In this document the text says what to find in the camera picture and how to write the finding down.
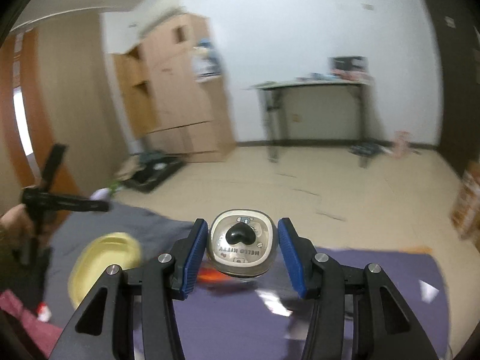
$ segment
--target gray blanket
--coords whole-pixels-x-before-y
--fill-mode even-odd
[[[187,237],[191,222],[174,221],[154,212],[112,203],[109,212],[74,212],[51,240],[52,255],[46,273],[44,300],[52,311],[50,322],[65,327],[74,313],[67,290],[69,275],[83,249],[94,239],[124,232],[138,240],[142,257],[169,251],[177,239]]]

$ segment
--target yellow container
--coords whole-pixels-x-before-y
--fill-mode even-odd
[[[68,294],[75,309],[108,266],[136,268],[142,260],[138,241],[127,233],[111,233],[92,241],[77,259],[68,278]]]

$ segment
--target beige tile floor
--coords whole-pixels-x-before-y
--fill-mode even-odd
[[[205,218],[232,208],[288,216],[318,246],[398,250],[428,246],[445,276],[451,347],[457,353],[480,319],[480,253],[461,241],[448,214],[459,180],[434,151],[367,169],[344,148],[237,148],[224,163],[192,163],[150,194],[124,190],[123,203],[173,219]]]

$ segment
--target white desk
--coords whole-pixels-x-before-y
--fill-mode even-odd
[[[268,156],[271,162],[278,161],[278,146],[288,142],[287,120],[285,108],[283,106],[283,93],[287,88],[299,88],[307,86],[338,86],[356,88],[357,93],[352,94],[358,100],[358,118],[359,118],[359,137],[358,142],[362,143],[366,139],[366,115],[365,115],[365,91],[364,86],[368,85],[361,81],[349,81],[346,79],[333,80],[306,80],[306,81],[282,81],[282,82],[266,82],[255,85],[254,88],[259,91],[260,99],[265,113],[265,127],[267,130],[268,140]],[[280,111],[280,134],[281,139],[275,139],[274,122],[272,112]]]

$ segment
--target cardboard box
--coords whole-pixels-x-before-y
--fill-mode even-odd
[[[480,221],[480,164],[470,161],[463,174],[462,185],[450,219],[460,237],[467,238]]]
[[[477,242],[475,243],[475,247],[480,252],[480,237],[477,238]]]

